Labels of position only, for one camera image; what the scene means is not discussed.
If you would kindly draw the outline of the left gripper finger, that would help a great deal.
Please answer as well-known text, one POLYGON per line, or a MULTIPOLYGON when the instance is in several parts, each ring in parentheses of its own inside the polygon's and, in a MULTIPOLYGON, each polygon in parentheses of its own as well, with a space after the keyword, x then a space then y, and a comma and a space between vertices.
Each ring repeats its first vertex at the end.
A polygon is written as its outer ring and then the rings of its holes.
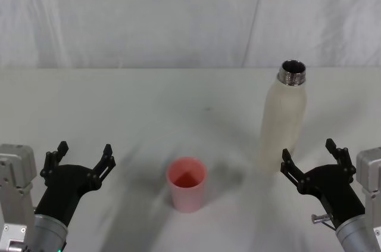
POLYGON ((52 175, 54 169, 59 166, 67 152, 68 144, 66 141, 61 141, 56 151, 46 152, 44 166, 40 171, 41 177, 49 177, 52 175))
POLYGON ((88 173, 90 189, 100 189, 103 180, 115 168, 115 159, 110 144, 107 144, 103 150, 102 157, 96 166, 88 173))

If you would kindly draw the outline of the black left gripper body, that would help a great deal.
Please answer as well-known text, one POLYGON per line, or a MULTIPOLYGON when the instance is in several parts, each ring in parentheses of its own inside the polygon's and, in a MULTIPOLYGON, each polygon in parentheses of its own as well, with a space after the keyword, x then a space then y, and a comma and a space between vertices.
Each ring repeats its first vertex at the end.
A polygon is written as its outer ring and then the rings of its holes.
POLYGON ((92 169, 79 165, 62 165, 42 169, 46 191, 35 214, 52 217, 68 226, 82 196, 100 189, 102 178, 92 169))

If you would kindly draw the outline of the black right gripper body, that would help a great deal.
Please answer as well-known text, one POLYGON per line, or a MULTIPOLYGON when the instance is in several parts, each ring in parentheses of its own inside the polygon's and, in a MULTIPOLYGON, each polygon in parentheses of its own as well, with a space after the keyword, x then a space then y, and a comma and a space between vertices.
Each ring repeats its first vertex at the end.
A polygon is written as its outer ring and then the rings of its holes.
POLYGON ((298 174, 298 192, 316 197, 330 216, 335 228, 365 213, 365 208, 351 183, 356 173, 353 165, 328 164, 298 174))

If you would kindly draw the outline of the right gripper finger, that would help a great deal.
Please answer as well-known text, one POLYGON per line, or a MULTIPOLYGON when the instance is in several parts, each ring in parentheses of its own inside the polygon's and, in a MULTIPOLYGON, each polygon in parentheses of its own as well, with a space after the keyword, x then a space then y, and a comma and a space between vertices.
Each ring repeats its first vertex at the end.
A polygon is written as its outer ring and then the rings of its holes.
POLYGON ((286 148, 282 151, 282 160, 280 172, 295 185, 300 194, 308 194, 310 184, 310 181, 307 180, 308 175, 297 168, 286 148))
POLYGON ((338 148, 331 138, 326 140, 325 147, 345 173, 349 175, 356 173, 356 168, 352 164, 347 147, 338 148))

